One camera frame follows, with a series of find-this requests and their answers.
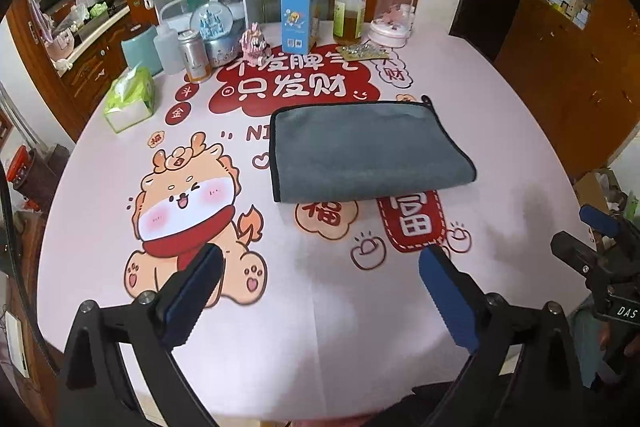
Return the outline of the purple and grey towel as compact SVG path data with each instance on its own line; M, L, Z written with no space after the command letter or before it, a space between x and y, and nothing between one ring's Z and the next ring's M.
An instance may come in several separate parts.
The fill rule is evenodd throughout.
M269 128L272 197L283 204L369 200L477 179L426 95L282 107Z

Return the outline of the pink cartoon tablecloth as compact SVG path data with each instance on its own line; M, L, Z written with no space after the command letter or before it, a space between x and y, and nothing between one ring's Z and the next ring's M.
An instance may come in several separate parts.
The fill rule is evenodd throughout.
M418 273L439 243L485 291L575 309L587 291L553 257L559 231L589 241L567 175L506 80L469 43L420 25L381 64L345 63L329 27L308 56L236 63L200 84L160 74L149 119L115 132L95 113L51 208L37 314L63 348L79 305L126 305L159 288L173 257L146 242L230 208L220 294L175 358L210 413L349 417L449 381L456 347ZM284 205L272 197L270 115L311 103L430 98L476 180L437 193Z

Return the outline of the dark wooden shelf unit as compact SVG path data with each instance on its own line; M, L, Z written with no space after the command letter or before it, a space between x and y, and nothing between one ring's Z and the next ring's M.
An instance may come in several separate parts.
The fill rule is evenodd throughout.
M550 0L460 0L451 35L532 113L567 176L603 168L639 124L639 0L588 0L578 26Z

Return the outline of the red object on floor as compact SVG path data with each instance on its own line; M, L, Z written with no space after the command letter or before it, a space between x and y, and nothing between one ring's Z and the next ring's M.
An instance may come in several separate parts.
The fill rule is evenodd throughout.
M16 150L8 169L6 169L6 181L12 184L15 191L24 192L24 183L33 161L34 154L25 145L21 145Z

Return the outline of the green tissue pack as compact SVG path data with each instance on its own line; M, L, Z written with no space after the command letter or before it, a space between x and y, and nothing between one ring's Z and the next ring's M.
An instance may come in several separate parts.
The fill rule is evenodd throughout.
M115 133L149 119L155 112L155 82L141 63L127 68L108 89L103 116Z

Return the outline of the glass dome pink ornament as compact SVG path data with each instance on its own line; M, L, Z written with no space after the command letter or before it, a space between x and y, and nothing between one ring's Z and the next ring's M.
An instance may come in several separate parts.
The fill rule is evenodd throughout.
M384 48L399 49L411 36L414 0L376 0L368 36Z

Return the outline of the bottle with yellow liquid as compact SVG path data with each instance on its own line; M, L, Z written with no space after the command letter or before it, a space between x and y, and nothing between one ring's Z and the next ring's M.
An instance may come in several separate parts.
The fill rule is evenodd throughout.
M333 38L340 46L361 41L367 0L334 0Z

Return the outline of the silver metal can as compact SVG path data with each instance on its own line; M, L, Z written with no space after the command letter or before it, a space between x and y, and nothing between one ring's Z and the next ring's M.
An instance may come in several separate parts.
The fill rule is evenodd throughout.
M208 79L212 75L212 66L210 66L201 34L193 29L179 32L178 43L189 80L201 82Z

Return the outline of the teal cylindrical container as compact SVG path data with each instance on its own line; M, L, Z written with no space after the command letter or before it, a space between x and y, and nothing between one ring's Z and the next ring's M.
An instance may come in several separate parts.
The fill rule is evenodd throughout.
M122 47L126 64L130 69L136 66L143 66L152 76L155 76L163 70L160 57L154 46L154 38L156 36L156 27L149 26L136 36L128 40L122 40L120 46Z

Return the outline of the white translucent plastic bottle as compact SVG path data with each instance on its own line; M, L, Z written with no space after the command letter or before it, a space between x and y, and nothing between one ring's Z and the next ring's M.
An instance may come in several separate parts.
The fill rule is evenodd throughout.
M167 75L178 74L183 70L183 60L179 48L178 31L168 23L160 23L153 39L160 64Z

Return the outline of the pink toy figure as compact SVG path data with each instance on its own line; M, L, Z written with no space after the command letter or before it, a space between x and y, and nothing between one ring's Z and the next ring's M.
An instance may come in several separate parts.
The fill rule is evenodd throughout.
M246 31L242 33L241 50L243 60L253 66L265 65L271 56L271 46L267 42L262 28L258 23L252 23Z

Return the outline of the blue carton box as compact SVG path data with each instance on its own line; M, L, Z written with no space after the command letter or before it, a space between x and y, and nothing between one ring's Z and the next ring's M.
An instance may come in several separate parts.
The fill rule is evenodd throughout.
M280 0L282 51L308 54L317 42L319 0Z

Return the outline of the snow globe with castle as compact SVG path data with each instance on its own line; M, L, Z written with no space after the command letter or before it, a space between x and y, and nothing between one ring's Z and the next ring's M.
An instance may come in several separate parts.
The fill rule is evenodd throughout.
M240 30L227 5L207 2L197 8L190 19L190 28L200 34L209 63L213 68L227 65L240 55Z

